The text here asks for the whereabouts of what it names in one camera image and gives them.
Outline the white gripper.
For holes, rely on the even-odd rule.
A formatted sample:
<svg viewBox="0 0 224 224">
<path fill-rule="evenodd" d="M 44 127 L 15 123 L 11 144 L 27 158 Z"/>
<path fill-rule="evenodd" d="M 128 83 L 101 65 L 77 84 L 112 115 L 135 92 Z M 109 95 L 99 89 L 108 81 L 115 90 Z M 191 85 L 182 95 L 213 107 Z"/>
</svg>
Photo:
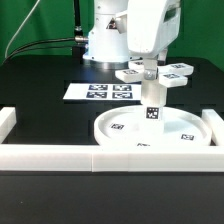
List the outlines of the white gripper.
<svg viewBox="0 0 224 224">
<path fill-rule="evenodd" d="M 130 54 L 144 58 L 146 80 L 157 78 L 158 54 L 158 65 L 166 63 L 167 47 L 179 34 L 180 15 L 180 0 L 129 0 L 127 9 L 115 15 L 118 32 L 127 34 Z"/>
</svg>

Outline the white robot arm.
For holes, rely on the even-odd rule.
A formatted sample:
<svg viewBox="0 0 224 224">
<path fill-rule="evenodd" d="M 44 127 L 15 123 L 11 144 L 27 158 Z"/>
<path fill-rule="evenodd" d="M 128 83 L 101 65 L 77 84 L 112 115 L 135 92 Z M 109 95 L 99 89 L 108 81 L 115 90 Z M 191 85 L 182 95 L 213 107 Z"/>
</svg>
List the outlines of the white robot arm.
<svg viewBox="0 0 224 224">
<path fill-rule="evenodd" d="M 94 0 L 94 25 L 83 58 L 105 69 L 143 59 L 147 80 L 157 78 L 158 58 L 177 38 L 181 0 Z"/>
</svg>

